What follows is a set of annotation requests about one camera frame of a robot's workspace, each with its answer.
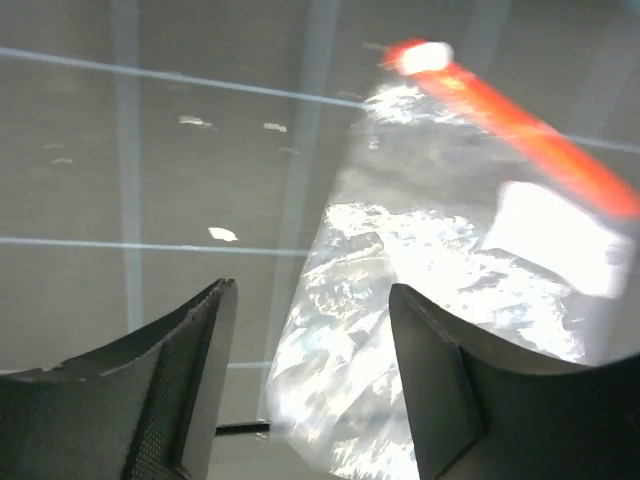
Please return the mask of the clear bag with orange zipper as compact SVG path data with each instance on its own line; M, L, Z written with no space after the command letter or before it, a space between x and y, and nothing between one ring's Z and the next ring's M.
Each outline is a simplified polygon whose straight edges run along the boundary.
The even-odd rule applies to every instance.
M266 385L276 431L344 479L419 476L389 295L525 349L639 359L639 191L458 64L390 48L353 127Z

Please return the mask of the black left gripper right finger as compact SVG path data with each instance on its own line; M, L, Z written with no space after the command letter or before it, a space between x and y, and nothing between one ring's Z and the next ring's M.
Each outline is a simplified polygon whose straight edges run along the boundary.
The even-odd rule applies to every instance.
M639 359L545 356L394 284L389 312L423 479L635 479Z

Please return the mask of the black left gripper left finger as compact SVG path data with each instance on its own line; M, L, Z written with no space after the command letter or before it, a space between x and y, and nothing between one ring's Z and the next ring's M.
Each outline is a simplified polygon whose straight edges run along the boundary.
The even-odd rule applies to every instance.
M182 464L206 361L224 380L237 284L51 369L1 378L4 479L190 479Z

